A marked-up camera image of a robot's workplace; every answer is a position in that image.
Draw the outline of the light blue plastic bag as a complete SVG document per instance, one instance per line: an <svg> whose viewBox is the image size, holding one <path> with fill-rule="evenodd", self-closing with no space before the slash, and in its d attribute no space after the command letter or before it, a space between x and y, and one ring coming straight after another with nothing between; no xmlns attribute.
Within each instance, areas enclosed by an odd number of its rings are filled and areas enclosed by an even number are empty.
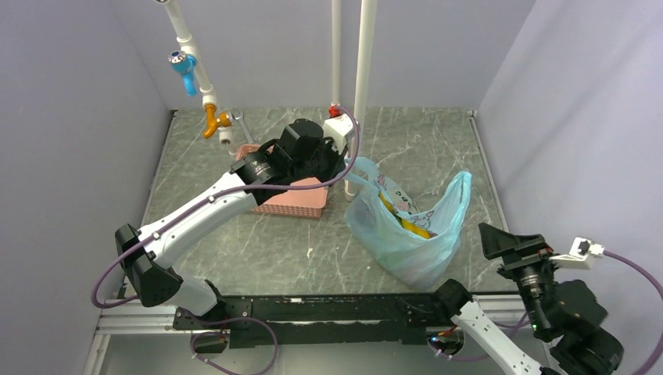
<svg viewBox="0 0 663 375"><path fill-rule="evenodd" d="M426 289L443 275L461 245L461 229L471 201L472 175L460 171L443 197L428 210L414 200L370 159L359 157L346 179L360 190L344 219L359 244L382 266L410 288ZM382 193L403 219L432 232L426 239L404 230L384 207Z"/></svg>

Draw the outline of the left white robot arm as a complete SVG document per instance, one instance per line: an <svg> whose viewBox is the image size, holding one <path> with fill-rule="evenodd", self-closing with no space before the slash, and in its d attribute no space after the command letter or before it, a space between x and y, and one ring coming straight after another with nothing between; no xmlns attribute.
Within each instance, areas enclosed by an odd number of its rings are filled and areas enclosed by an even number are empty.
<svg viewBox="0 0 663 375"><path fill-rule="evenodd" d="M174 264L192 246L230 219L261 206L298 183L317 179L317 188L334 184L347 171L346 155L356 126L343 114L317 124L297 119L253 152L236 161L211 187L154 223L115 232L120 266L144 307L164 303L193 313L206 328L224 318L224 301L208 280L185 276Z"/></svg>

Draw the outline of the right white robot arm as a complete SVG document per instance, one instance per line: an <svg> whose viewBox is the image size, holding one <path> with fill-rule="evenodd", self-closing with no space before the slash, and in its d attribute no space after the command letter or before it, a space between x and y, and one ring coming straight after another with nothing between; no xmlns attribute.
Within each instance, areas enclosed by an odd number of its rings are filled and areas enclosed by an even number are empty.
<svg viewBox="0 0 663 375"><path fill-rule="evenodd" d="M516 235L481 223L478 230L486 259L502 261L498 274L516 283L534 338L557 344L550 355L559 373L611 374L624 348L602 328L607 310L581 280L558 283L562 267L588 270L604 246L577 237L567 254L557 254L541 234ZM523 352L482 310L459 282L448 280L432 294L431 314L441 324L457 326L473 338L505 374L553 374Z"/></svg>

